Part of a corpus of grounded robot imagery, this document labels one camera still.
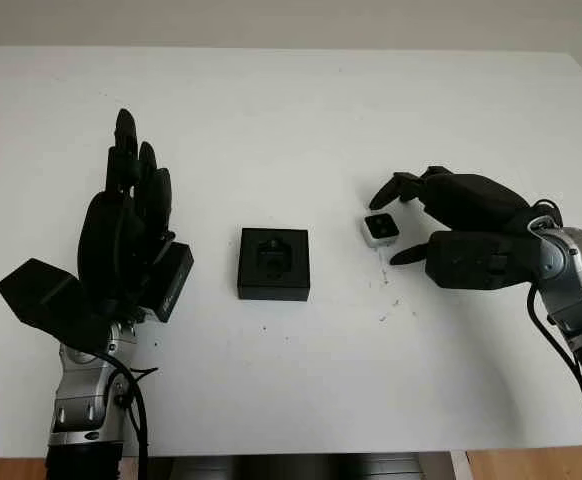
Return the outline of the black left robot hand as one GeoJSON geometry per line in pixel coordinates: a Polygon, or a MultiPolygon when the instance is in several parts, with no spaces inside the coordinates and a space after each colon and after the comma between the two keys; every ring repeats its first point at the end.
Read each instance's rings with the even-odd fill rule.
{"type": "Polygon", "coordinates": [[[94,308],[140,304],[169,230],[172,184],[152,145],[139,142],[129,110],[119,110],[108,149],[105,186],[91,200],[78,244],[78,274],[94,308]]]}

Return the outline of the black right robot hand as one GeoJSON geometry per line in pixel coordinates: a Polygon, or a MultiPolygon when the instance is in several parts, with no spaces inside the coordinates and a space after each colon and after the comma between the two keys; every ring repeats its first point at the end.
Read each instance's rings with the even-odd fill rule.
{"type": "Polygon", "coordinates": [[[448,289],[495,290],[530,282],[539,273],[540,241],[527,226],[542,209],[500,183],[430,166],[421,175],[394,173],[369,209],[379,211],[395,200],[419,200],[445,229],[395,254],[392,265],[423,261],[426,274],[448,289]]]}

